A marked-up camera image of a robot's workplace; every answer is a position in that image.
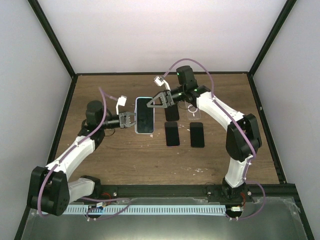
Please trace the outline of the black phone case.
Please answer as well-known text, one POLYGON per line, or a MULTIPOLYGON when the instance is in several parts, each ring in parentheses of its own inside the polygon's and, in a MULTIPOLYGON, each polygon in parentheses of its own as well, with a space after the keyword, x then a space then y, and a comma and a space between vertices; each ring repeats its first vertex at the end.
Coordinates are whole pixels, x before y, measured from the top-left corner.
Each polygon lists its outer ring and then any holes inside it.
POLYGON ((180 120, 179 108, 177 105, 172 105, 168 108, 165 108, 164 113, 167 122, 176 122, 180 120))

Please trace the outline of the clear magsafe phone case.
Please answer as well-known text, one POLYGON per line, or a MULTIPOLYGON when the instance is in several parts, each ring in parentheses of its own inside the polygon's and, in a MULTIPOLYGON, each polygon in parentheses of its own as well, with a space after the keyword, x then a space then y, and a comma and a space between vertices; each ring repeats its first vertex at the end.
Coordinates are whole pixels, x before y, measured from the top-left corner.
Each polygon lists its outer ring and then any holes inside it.
POLYGON ((185 102, 186 114, 189 120, 200 120, 201 111, 194 107, 191 103, 185 102))

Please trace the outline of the black phone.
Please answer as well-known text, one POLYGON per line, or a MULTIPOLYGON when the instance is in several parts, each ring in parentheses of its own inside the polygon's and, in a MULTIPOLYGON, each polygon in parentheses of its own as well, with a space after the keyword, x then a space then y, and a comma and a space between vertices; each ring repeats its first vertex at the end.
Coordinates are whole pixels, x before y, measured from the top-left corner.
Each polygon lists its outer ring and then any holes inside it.
POLYGON ((201 122, 191 122, 189 125, 190 130, 190 146, 192 148, 204 148, 204 126, 201 122))

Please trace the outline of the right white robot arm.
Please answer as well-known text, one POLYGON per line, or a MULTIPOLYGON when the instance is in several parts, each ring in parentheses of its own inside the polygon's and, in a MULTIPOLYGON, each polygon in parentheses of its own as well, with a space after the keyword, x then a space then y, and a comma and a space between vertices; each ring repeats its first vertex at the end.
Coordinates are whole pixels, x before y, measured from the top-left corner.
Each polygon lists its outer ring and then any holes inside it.
POLYGON ((179 86, 171 89, 164 76, 156 76, 157 86, 165 86, 148 103, 149 108, 167 109, 179 102, 187 102, 205 112, 226 131, 225 148, 230 157, 227 173, 222 180, 222 195, 229 202, 244 190, 247 172, 262 146, 257 118, 237 111, 217 98, 213 87, 199 85, 189 65, 176 69, 179 86))

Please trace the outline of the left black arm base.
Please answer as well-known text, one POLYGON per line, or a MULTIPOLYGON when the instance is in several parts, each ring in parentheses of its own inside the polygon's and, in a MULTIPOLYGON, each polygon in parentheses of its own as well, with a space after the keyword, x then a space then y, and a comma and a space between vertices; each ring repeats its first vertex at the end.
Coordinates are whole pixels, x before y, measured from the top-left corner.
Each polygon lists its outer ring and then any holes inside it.
POLYGON ((69 183, 68 190, 70 203, 78 200, 98 203, 103 200, 108 201, 116 198, 114 195, 103 191, 99 178, 89 175, 83 175, 78 180, 69 183))

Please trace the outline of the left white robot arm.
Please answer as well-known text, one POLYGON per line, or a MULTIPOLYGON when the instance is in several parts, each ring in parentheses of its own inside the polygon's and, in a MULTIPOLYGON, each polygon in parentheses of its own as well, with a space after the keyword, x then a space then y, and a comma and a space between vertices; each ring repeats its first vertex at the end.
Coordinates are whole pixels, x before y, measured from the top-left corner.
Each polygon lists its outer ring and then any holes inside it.
POLYGON ((75 141, 56 160, 31 172, 27 206, 42 214, 60 216, 69 203, 81 198, 97 202, 102 196, 100 179, 89 175, 73 182, 69 179, 80 163, 100 146, 106 129, 130 128, 135 125, 131 121, 134 115, 129 111, 112 115, 101 101, 89 102, 75 141))

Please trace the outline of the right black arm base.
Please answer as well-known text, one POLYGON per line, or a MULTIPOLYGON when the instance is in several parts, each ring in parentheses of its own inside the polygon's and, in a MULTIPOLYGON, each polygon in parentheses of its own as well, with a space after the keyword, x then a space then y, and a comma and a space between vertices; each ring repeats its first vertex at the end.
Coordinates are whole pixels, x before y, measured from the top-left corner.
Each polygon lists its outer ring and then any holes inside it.
POLYGON ((246 202, 253 201, 253 198, 248 195, 248 187, 245 183, 236 188, 231 188, 227 184, 208 184, 205 186, 205 190, 210 202, 228 204, 240 203, 243 200, 246 202))

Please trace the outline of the grey metal front plate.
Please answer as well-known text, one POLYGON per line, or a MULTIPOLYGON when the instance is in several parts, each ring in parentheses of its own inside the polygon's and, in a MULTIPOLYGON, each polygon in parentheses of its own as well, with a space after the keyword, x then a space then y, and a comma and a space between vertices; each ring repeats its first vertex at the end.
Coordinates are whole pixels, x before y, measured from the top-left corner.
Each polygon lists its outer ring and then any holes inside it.
MULTIPOLYGON (((136 198, 131 204, 217 205, 203 199, 136 198)), ((31 211, 24 240, 311 240, 302 209, 291 197, 256 197, 246 203, 242 218, 217 215, 62 214, 42 218, 31 211)))

